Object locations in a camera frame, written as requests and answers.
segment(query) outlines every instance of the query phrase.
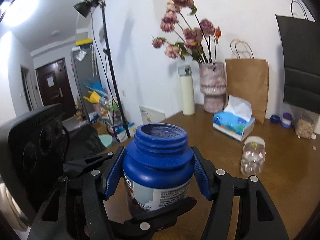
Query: brown paper bag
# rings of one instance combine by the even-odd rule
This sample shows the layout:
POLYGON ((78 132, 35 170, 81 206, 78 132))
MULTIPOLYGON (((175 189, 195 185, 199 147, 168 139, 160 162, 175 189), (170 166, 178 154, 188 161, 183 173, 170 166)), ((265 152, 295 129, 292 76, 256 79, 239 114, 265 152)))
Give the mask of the brown paper bag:
POLYGON ((249 45, 244 41, 233 40, 230 44, 236 59, 226 59, 227 91, 229 95, 243 98, 251 103, 252 116, 256 121, 263 123, 268 104, 269 90, 269 64, 265 59, 255 59, 249 53, 250 58, 240 58, 236 46, 238 44, 249 45), (234 53, 231 45, 236 41, 234 53))

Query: thermos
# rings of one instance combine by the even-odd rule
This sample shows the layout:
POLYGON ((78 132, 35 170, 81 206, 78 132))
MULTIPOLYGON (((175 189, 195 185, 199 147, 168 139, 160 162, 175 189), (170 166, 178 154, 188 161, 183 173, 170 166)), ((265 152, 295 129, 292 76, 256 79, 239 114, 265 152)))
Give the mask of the thermos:
POLYGON ((182 128, 164 123, 139 126, 122 165, 131 215, 184 198, 194 170, 192 156, 182 128))
POLYGON ((182 113, 184 115, 193 115, 195 113, 195 95, 193 92, 191 68, 188 65, 180 66, 178 73, 182 94, 182 113))

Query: blue gripper pad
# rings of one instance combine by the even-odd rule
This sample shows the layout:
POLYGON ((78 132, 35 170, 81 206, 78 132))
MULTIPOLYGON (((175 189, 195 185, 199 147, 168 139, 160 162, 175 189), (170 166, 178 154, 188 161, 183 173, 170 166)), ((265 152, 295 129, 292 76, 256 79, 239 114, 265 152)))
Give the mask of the blue gripper pad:
POLYGON ((197 147, 192 147, 193 150, 193 165, 194 175, 199 187, 199 190, 207 200, 212 200, 212 190, 214 184, 215 166, 211 161, 205 160, 197 147))
POLYGON ((108 199, 116 192, 119 180, 121 177, 123 177, 122 162, 125 155, 127 154, 127 149, 123 147, 121 149, 121 152, 119 152, 119 150, 120 149, 118 148, 116 154, 113 156, 113 158, 115 158, 115 161, 110 169, 106 180, 106 190, 104 194, 108 199))

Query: wooden door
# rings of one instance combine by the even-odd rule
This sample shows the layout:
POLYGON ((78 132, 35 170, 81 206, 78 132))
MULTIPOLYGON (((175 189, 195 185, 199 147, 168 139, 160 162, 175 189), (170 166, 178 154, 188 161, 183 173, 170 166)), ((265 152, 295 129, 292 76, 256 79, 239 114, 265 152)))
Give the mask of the wooden door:
POLYGON ((72 117, 76 113, 76 105, 72 96, 64 58, 37 68, 36 72, 44 106, 62 103, 63 120, 72 117))

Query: wooden table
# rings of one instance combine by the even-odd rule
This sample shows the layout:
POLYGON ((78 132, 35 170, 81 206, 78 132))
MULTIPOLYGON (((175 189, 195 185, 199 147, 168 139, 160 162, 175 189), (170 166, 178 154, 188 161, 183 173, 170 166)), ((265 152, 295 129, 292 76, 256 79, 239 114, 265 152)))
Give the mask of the wooden table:
MULTIPOLYGON (((193 116, 178 113, 164 122, 185 129, 189 145, 197 146, 203 157, 211 160, 217 169, 224 169, 233 177, 244 178, 240 172, 244 143, 214 130, 212 114, 206 113, 203 106, 196 105, 193 116)), ((294 239, 320 200, 320 139, 299 139, 294 129, 285 129, 269 120, 264 124, 255 123, 250 135, 260 136, 266 142, 266 160, 259 179, 276 205, 289 238, 294 239)), ((107 149, 107 152, 115 152, 118 146, 107 149)), ((212 203, 200 194, 194 177, 188 195, 197 199, 196 206, 179 216, 175 226, 154 234, 153 240, 200 239, 212 203)), ((123 180, 116 193, 105 202, 105 208, 110 220, 123 222, 130 219, 123 180)), ((238 208, 239 197, 235 197, 228 239, 235 236, 238 208)))

